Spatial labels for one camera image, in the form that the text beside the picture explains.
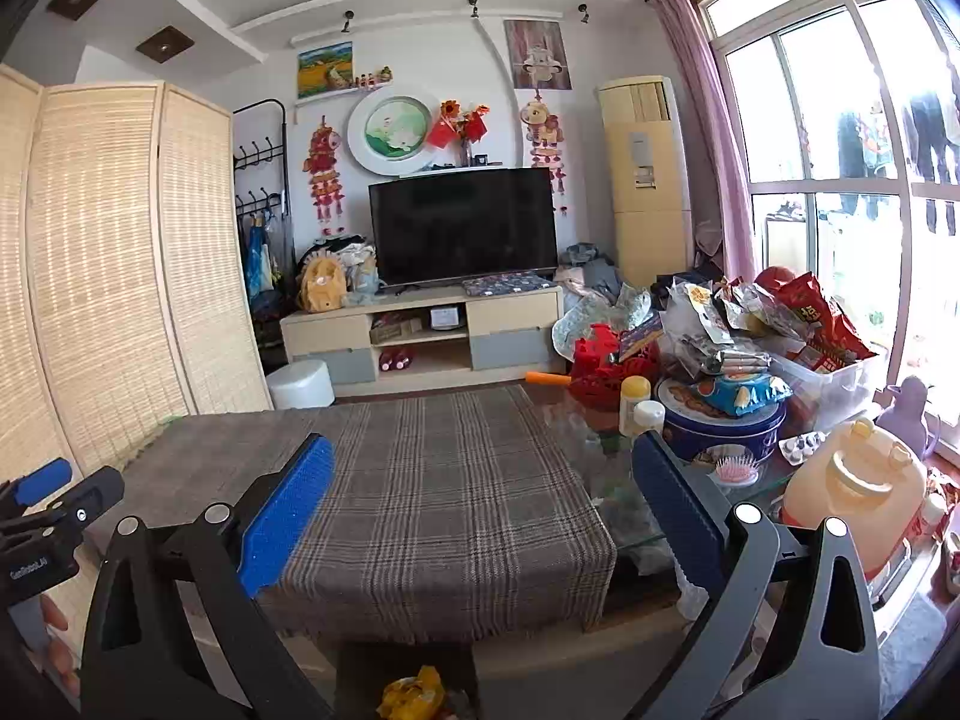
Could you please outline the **person's left hand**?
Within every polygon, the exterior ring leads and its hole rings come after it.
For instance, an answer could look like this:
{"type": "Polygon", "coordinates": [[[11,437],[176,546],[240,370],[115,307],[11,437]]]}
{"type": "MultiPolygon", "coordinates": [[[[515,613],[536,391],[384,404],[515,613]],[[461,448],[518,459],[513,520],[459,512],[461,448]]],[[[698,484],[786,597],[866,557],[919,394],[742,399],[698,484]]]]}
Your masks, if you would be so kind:
{"type": "Polygon", "coordinates": [[[60,637],[60,632],[68,631],[68,619],[49,595],[39,596],[39,601],[41,601],[41,613],[43,613],[44,626],[49,638],[44,655],[39,660],[39,668],[49,665],[59,675],[60,684],[64,686],[65,691],[71,697],[78,699],[82,692],[82,684],[75,670],[75,656],[67,642],[60,637]]]}

